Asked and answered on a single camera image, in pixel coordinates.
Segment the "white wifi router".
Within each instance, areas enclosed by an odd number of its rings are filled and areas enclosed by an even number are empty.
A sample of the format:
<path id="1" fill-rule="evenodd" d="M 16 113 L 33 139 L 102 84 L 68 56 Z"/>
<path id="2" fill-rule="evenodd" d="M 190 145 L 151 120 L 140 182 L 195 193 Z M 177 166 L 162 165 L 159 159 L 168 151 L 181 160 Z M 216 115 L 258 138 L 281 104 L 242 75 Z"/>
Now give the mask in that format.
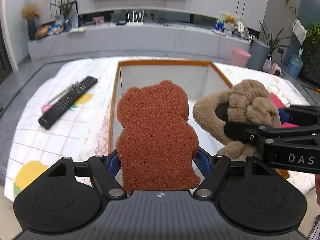
<path id="1" fill-rule="evenodd" d="M 127 25 L 143 25 L 144 24 L 144 10 L 128 10 L 127 11 Z"/>

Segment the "blue water jug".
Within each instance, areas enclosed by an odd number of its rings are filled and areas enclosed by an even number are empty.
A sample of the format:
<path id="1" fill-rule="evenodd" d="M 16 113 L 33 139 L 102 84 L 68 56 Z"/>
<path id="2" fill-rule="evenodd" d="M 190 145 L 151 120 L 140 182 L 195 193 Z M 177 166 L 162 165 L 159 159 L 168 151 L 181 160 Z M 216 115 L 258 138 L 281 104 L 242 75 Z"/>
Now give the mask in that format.
<path id="1" fill-rule="evenodd" d="M 303 60 L 300 54 L 292 55 L 289 64 L 287 65 L 286 72 L 292 77 L 297 78 L 303 67 Z"/>

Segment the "tan plush knot toy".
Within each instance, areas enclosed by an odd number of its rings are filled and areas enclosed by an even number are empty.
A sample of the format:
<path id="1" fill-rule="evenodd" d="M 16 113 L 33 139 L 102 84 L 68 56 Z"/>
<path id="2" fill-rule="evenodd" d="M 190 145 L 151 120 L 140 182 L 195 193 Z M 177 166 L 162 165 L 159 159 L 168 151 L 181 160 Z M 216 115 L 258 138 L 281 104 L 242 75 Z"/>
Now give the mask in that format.
<path id="1" fill-rule="evenodd" d="M 224 145 L 217 154 L 233 161 L 260 157 L 255 146 L 227 137 L 224 126 L 229 121 L 252 122 L 280 127 L 280 116 L 269 91 L 259 81 L 244 80 L 229 90 L 201 98 L 193 106 L 193 118 L 214 139 Z"/>

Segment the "dark cabinet with plants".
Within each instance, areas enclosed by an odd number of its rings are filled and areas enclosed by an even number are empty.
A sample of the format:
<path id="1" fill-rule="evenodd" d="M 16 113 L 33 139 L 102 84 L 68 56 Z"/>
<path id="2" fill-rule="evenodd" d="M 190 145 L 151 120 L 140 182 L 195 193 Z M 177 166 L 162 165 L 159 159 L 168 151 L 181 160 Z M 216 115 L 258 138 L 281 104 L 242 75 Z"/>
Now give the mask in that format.
<path id="1" fill-rule="evenodd" d="M 319 86 L 319 22 L 309 25 L 303 42 L 301 76 Z"/>

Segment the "white marble tv console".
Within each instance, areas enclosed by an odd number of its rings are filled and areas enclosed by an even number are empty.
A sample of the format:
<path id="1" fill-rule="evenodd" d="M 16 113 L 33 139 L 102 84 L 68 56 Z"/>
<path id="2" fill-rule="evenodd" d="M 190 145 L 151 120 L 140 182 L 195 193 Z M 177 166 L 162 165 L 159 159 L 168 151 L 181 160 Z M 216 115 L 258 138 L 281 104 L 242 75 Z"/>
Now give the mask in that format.
<path id="1" fill-rule="evenodd" d="M 28 42 L 32 60 L 102 51 L 164 51 L 229 60 L 233 48 L 249 51 L 246 40 L 223 36 L 212 29 L 181 24 L 91 25 Z"/>

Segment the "green plant in glass vase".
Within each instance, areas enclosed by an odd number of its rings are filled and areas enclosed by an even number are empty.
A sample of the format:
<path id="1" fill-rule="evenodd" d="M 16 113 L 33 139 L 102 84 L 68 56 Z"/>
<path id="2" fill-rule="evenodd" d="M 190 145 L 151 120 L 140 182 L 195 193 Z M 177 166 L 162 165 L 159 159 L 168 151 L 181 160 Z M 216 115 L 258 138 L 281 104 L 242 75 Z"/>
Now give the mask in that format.
<path id="1" fill-rule="evenodd" d="M 71 10 L 76 0 L 59 0 L 58 3 L 50 3 L 57 8 L 59 8 L 61 15 L 63 16 L 62 27 L 64 32 L 68 32 L 72 28 L 72 24 L 69 20 Z"/>

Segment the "pink small heater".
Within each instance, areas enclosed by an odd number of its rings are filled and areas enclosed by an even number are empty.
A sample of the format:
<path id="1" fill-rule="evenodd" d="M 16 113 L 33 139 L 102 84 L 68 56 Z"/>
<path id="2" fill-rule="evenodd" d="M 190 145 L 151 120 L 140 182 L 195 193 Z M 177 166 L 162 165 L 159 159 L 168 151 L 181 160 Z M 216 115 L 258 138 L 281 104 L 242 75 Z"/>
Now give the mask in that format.
<path id="1" fill-rule="evenodd" d="M 281 75 L 281 68 L 279 67 L 279 65 L 276 63 L 272 63 L 272 61 L 270 60 L 265 61 L 263 71 L 275 76 Z"/>

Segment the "potted floor plant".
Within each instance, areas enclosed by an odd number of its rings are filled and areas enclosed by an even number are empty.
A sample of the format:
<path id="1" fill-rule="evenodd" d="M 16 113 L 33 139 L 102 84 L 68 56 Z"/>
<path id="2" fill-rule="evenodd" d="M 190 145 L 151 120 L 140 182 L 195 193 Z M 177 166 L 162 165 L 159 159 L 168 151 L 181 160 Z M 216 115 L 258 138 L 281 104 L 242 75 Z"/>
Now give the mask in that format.
<path id="1" fill-rule="evenodd" d="M 287 40 L 289 38 L 291 38 L 290 36 L 286 36 L 286 37 L 281 37 L 281 33 L 283 32 L 283 30 L 285 28 L 282 28 L 276 36 L 273 35 L 273 31 L 269 32 L 267 25 L 265 23 L 261 23 L 259 22 L 262 32 L 264 34 L 265 39 L 263 40 L 270 48 L 268 55 L 270 57 L 273 57 L 273 53 L 275 50 L 279 49 L 279 48 L 289 48 L 288 45 L 284 45 L 282 44 L 283 40 Z"/>

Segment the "black remote control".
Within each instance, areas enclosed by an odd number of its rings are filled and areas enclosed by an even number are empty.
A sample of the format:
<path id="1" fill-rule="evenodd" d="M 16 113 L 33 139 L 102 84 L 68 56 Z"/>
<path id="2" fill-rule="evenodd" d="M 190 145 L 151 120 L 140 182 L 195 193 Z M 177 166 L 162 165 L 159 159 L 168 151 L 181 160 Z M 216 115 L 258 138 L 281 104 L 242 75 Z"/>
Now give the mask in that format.
<path id="1" fill-rule="evenodd" d="M 71 88 L 39 118 L 38 123 L 40 126 L 49 130 L 53 124 L 97 82 L 98 79 L 96 77 L 87 76 L 82 81 L 72 85 Z"/>

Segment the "hanging white cloth bag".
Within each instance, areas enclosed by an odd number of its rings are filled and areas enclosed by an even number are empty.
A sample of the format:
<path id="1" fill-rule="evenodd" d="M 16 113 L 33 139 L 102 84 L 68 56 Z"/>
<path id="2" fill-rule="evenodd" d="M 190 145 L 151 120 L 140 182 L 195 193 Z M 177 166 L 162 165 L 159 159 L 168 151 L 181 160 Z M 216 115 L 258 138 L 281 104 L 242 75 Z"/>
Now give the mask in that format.
<path id="1" fill-rule="evenodd" d="M 292 31 L 293 31 L 294 35 L 296 36 L 296 38 L 298 39 L 299 43 L 302 45 L 304 40 L 305 40 L 305 38 L 306 38 L 307 31 L 302 26 L 302 24 L 301 24 L 299 19 L 296 19 L 293 22 Z"/>

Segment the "small teddy bear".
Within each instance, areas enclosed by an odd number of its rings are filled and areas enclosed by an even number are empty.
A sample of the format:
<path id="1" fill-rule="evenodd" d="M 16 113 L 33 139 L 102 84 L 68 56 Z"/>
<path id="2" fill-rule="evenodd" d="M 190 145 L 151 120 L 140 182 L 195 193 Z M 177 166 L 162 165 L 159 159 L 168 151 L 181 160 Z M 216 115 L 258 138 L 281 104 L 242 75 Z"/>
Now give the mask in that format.
<path id="1" fill-rule="evenodd" d="M 235 27 L 235 16 L 232 14 L 227 14 L 225 16 L 224 29 L 227 31 L 233 31 Z"/>

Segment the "brown bear-shaped sponge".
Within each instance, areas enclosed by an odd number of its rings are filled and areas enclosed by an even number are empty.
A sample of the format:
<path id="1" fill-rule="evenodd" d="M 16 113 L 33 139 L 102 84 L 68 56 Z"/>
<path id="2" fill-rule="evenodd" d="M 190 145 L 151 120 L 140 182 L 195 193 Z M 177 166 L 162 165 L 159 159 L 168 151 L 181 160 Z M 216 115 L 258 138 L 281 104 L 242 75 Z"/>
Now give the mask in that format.
<path id="1" fill-rule="evenodd" d="M 187 94 L 170 80 L 131 87 L 121 97 L 117 119 L 123 130 L 116 151 L 127 193 L 188 190 L 199 185 L 192 167 L 199 141 L 188 115 Z"/>

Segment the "pink waste bin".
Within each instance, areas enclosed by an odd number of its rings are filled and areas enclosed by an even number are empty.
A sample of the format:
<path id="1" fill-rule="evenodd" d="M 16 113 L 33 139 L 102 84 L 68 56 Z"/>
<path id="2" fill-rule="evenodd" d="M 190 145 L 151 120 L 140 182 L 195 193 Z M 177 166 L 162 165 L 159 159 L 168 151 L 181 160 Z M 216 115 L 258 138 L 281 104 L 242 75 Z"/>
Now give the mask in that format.
<path id="1" fill-rule="evenodd" d="M 251 55 L 247 51 L 240 48 L 233 48 L 229 64 L 238 67 L 245 67 L 250 57 Z"/>

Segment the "grey lidded trash can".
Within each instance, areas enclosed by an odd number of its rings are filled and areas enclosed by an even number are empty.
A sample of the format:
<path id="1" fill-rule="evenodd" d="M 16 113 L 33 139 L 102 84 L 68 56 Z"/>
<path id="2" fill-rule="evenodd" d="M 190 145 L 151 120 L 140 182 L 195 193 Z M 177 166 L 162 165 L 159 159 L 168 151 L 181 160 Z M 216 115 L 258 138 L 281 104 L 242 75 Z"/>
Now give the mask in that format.
<path id="1" fill-rule="evenodd" d="M 251 57 L 249 58 L 246 67 L 249 69 L 262 71 L 269 51 L 270 46 L 267 45 L 264 41 L 254 40 L 249 51 Z"/>

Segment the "red lidded candy container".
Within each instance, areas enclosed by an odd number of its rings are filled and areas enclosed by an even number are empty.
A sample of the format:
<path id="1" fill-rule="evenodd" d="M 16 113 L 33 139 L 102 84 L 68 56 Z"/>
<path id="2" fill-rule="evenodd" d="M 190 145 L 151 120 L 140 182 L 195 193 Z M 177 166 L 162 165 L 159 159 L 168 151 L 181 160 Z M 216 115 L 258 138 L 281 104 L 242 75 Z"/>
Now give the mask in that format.
<path id="1" fill-rule="evenodd" d="M 296 113 L 292 112 L 290 109 L 287 109 L 282 101 L 276 96 L 276 94 L 270 93 L 270 97 L 279 112 L 280 128 L 299 127 L 299 125 L 296 124 Z"/>

